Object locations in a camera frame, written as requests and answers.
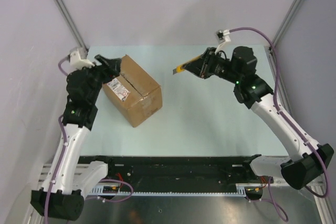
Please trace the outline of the yellow utility knife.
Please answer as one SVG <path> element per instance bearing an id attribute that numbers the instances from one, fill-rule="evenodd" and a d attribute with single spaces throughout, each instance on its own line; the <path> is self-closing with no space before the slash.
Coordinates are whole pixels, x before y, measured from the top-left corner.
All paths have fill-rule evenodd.
<path id="1" fill-rule="evenodd" d="M 177 73 L 181 73 L 181 72 L 183 72 L 183 71 L 186 71 L 186 70 L 185 70 L 185 64 L 186 64 L 186 63 L 189 63 L 189 62 L 195 62 L 195 60 L 196 60 L 197 57 L 195 57 L 195 58 L 193 58 L 193 59 L 191 59 L 191 60 L 189 60 L 189 61 L 187 61 L 187 62 L 185 62 L 185 63 L 183 63 L 183 64 L 181 64 L 181 65 L 179 65 L 179 66 L 177 66 L 176 68 L 174 68 L 174 69 L 172 70 L 172 73 L 173 73 L 173 74 L 177 74 Z"/>

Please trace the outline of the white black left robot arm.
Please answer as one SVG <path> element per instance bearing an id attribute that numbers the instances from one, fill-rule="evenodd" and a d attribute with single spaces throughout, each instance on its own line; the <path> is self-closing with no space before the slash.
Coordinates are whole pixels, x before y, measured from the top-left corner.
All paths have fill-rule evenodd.
<path id="1" fill-rule="evenodd" d="M 75 71 L 66 75 L 67 103 L 58 118 L 61 129 L 59 145 L 49 172 L 38 190 L 32 190 L 30 204 L 44 217 L 76 221 L 85 199 L 101 180 L 110 182 L 116 169 L 103 161 L 91 162 L 79 177 L 75 171 L 82 146 L 90 134 L 98 108 L 96 101 L 102 86 L 118 77 L 121 58 L 96 55 L 95 62 L 69 57 Z"/>

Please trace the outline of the brown cardboard express box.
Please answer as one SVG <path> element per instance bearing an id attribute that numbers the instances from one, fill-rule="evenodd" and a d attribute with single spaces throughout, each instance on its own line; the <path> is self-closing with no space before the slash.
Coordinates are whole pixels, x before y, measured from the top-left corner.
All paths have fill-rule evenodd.
<path id="1" fill-rule="evenodd" d="M 161 86 L 130 56 L 122 57 L 121 72 L 116 78 L 130 91 L 125 101 L 121 101 L 107 83 L 102 89 L 132 127 L 139 126 L 162 108 Z"/>

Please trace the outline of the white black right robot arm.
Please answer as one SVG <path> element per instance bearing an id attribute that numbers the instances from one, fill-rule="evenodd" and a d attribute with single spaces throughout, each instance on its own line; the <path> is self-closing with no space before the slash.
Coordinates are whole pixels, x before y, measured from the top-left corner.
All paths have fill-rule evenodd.
<path id="1" fill-rule="evenodd" d="M 274 104 L 274 92 L 256 74 L 256 65 L 257 58 L 249 47 L 236 47 L 231 59 L 208 47 L 181 68 L 202 79 L 217 76 L 233 83 L 237 101 L 258 115 L 286 149 L 287 157 L 254 157 L 242 169 L 243 179 L 254 183 L 261 176 L 279 177 L 300 190 L 323 173 L 334 150 L 311 138 L 283 107 Z"/>

